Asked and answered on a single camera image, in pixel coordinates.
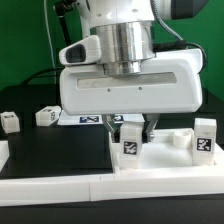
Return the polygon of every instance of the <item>black table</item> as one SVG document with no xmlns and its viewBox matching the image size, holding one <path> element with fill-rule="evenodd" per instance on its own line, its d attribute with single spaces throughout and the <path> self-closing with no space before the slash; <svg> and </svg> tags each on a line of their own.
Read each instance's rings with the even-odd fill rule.
<svg viewBox="0 0 224 224">
<path fill-rule="evenodd" d="M 5 135 L 10 158 L 0 179 L 112 173 L 103 125 L 36 127 L 35 113 L 60 105 L 55 85 L 12 86 L 0 92 L 0 112 L 14 111 L 21 132 Z M 224 103 L 204 90 L 196 113 L 161 115 L 163 128 L 193 127 L 195 117 L 214 118 L 217 143 L 224 144 Z M 223 223 L 224 195 L 130 199 L 0 208 L 0 223 Z"/>
</svg>

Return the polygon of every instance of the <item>green backdrop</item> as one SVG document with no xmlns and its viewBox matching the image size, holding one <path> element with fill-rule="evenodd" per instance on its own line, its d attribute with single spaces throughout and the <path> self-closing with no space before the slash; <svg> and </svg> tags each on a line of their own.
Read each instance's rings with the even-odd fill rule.
<svg viewBox="0 0 224 224">
<path fill-rule="evenodd" d="M 65 47 L 59 21 L 53 11 L 55 0 L 48 0 L 49 25 L 55 53 Z M 169 21 L 168 24 L 187 41 L 202 45 L 208 66 L 201 74 L 202 85 L 224 100 L 224 1 L 210 0 L 194 19 Z M 73 42 L 81 38 L 76 10 L 66 17 Z M 158 25 L 156 42 L 172 38 Z M 50 48 L 44 20 L 44 0 L 2 1 L 0 9 L 0 89 L 17 85 L 31 74 L 51 68 Z M 38 82 L 53 82 L 51 79 Z"/>
</svg>

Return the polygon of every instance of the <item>metal cylinder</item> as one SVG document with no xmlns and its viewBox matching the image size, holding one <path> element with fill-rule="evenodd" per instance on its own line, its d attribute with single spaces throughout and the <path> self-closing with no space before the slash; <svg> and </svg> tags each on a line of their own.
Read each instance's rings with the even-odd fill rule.
<svg viewBox="0 0 224 224">
<path fill-rule="evenodd" d="M 151 22 L 132 22 L 96 27 L 100 38 L 106 75 L 130 75 L 141 72 L 141 60 L 154 57 Z"/>
</svg>

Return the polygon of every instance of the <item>white cube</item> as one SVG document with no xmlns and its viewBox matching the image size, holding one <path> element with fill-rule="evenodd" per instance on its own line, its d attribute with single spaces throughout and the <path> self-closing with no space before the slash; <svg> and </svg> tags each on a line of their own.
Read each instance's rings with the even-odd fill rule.
<svg viewBox="0 0 224 224">
<path fill-rule="evenodd" d="M 61 107 L 48 106 L 36 113 L 37 126 L 50 126 L 60 117 Z"/>
<path fill-rule="evenodd" d="M 140 168 L 142 151 L 142 122 L 124 122 L 120 128 L 120 152 L 118 162 L 121 169 Z"/>
<path fill-rule="evenodd" d="M 195 119 L 193 165 L 214 165 L 216 120 Z"/>
<path fill-rule="evenodd" d="M 20 132 L 19 118 L 14 112 L 2 113 L 1 123 L 6 134 Z"/>
</svg>

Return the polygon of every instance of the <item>black cable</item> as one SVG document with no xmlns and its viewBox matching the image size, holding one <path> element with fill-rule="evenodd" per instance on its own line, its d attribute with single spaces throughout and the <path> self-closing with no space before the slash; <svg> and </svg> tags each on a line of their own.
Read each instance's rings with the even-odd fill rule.
<svg viewBox="0 0 224 224">
<path fill-rule="evenodd" d="M 42 79 L 42 78 L 54 78 L 54 77 L 59 77 L 60 75 L 44 75 L 44 76 L 37 76 L 33 77 L 33 79 Z"/>
<path fill-rule="evenodd" d="M 32 79 L 34 79 L 35 77 L 42 75 L 44 73 L 48 73 L 48 72 L 53 72 L 53 71 L 61 71 L 63 70 L 64 67 L 57 67 L 57 68 L 49 68 L 49 69 L 45 69 L 39 72 L 34 73 L 33 75 L 31 75 L 29 78 L 25 79 L 24 81 L 22 81 L 20 83 L 20 85 L 27 85 L 29 83 L 29 81 L 31 81 Z"/>
<path fill-rule="evenodd" d="M 199 74 L 200 74 L 205 69 L 205 67 L 207 66 L 207 62 L 208 62 L 208 58 L 207 58 L 207 55 L 205 53 L 205 50 L 202 48 L 202 46 L 200 46 L 199 44 L 196 44 L 196 43 L 187 42 L 186 46 L 198 48 L 198 49 L 201 50 L 202 57 L 203 57 L 203 65 L 202 65 L 202 68 L 199 72 Z"/>
<path fill-rule="evenodd" d="M 161 43 L 161 44 L 154 44 L 153 45 L 153 51 L 154 52 L 164 52 L 164 51 L 170 51 L 170 50 L 184 50 L 188 47 L 194 47 L 201 50 L 202 57 L 203 57 L 203 65 L 199 73 L 202 72 L 202 70 L 205 69 L 207 65 L 207 55 L 205 53 L 205 50 L 196 43 L 186 42 L 186 41 L 176 41 L 176 42 L 169 42 L 169 43 Z"/>
<path fill-rule="evenodd" d="M 155 19 L 157 20 L 157 22 L 162 26 L 163 29 L 165 29 L 169 34 L 171 34 L 174 38 L 176 38 L 178 41 L 183 41 L 184 39 L 178 34 L 176 33 L 173 29 L 171 29 L 160 17 L 157 7 L 156 7 L 156 3 L 155 0 L 150 0 L 151 3 L 151 8 L 152 8 L 152 12 L 153 15 L 155 17 Z"/>
<path fill-rule="evenodd" d="M 174 30 L 172 30 L 160 17 L 158 10 L 157 10 L 157 6 L 155 3 L 155 0 L 150 0 L 151 3 L 151 8 L 152 8 L 152 12 L 153 15 L 155 17 L 155 19 L 157 20 L 157 22 L 169 33 L 171 34 L 174 38 L 177 39 L 176 42 L 171 42 L 171 43 L 162 43 L 162 44 L 153 44 L 153 50 L 154 52 L 162 52 L 162 51 L 169 51 L 169 50 L 183 50 L 186 49 L 187 47 L 195 47 L 201 50 L 202 52 L 202 57 L 203 57 L 203 65 L 202 65 L 202 69 L 200 70 L 199 73 L 202 72 L 202 70 L 204 70 L 204 68 L 207 65 L 207 55 L 204 51 L 204 49 L 195 43 L 191 43 L 191 42 L 186 42 L 178 33 L 176 33 Z"/>
</svg>

